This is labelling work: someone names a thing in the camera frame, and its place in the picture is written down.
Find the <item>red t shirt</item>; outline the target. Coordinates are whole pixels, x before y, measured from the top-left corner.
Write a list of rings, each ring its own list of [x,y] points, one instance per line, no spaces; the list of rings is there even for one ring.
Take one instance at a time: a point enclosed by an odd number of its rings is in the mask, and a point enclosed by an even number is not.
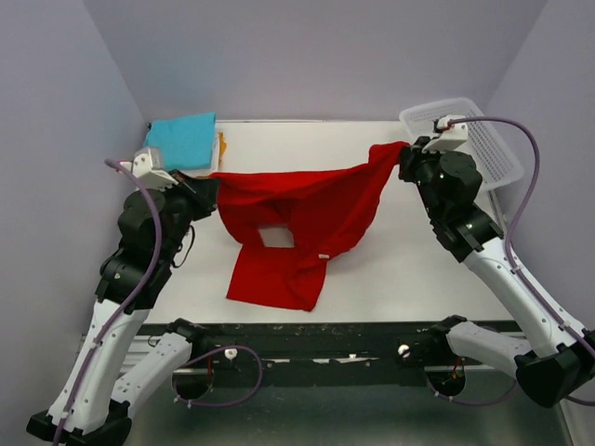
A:
[[[228,299],[313,310],[328,262],[363,238],[406,146],[374,145],[366,163],[345,169],[216,173],[218,213],[241,245]]]

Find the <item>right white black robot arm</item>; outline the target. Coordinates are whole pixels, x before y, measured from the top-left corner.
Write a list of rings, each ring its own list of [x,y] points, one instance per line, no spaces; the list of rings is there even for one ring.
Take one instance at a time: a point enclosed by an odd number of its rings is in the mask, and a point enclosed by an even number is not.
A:
[[[454,315],[433,325],[411,356],[425,365],[476,360],[514,378],[528,398],[550,408],[593,379],[594,333],[545,290],[475,203],[483,178],[471,156],[427,151],[431,142],[420,137],[404,146],[399,178],[416,185],[438,242],[489,288],[523,336]]]

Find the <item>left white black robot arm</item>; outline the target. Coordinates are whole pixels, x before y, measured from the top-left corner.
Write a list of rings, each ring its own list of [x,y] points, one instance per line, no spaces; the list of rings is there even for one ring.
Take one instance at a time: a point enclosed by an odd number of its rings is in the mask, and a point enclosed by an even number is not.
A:
[[[26,430],[65,445],[121,445],[138,408],[181,364],[199,365],[205,342],[176,321],[157,349],[121,374],[139,328],[172,275],[174,258],[192,223],[217,206],[219,182],[172,174],[165,190],[136,190],[123,204],[117,250],[100,267],[92,319],[71,374],[49,409]]]

